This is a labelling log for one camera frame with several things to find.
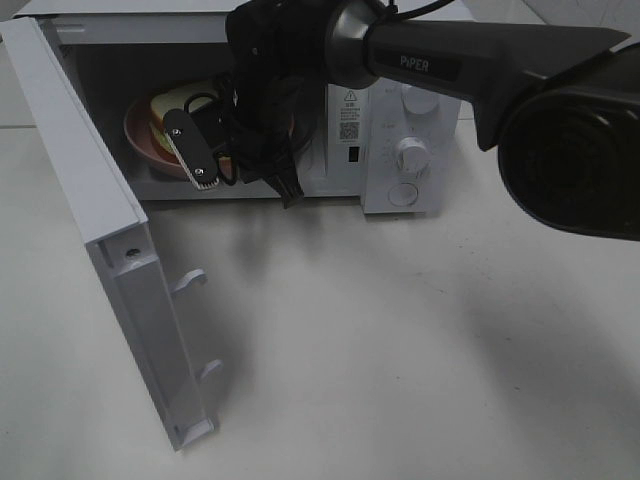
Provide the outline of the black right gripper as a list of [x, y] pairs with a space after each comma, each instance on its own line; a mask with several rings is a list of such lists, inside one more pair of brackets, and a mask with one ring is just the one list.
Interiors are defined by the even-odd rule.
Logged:
[[241, 180], [264, 181], [288, 208], [304, 197], [300, 186], [290, 130], [300, 77], [275, 78], [266, 83], [252, 79], [240, 85], [219, 75], [219, 123], [225, 143], [212, 150], [192, 117], [171, 109], [163, 117], [165, 137], [196, 190], [210, 190], [219, 181], [232, 186]]

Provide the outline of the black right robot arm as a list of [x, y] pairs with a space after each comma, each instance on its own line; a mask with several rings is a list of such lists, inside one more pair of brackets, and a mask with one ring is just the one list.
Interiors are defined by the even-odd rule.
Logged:
[[[198, 189], [262, 180], [303, 196], [289, 128], [308, 79], [363, 89], [385, 78], [471, 104], [480, 149], [535, 220], [578, 235], [639, 237], [639, 47], [599, 27], [431, 21], [432, 5], [249, 1], [225, 20], [234, 65], [209, 144], [187, 108], [165, 135]], [[232, 175], [219, 171], [229, 157]]]

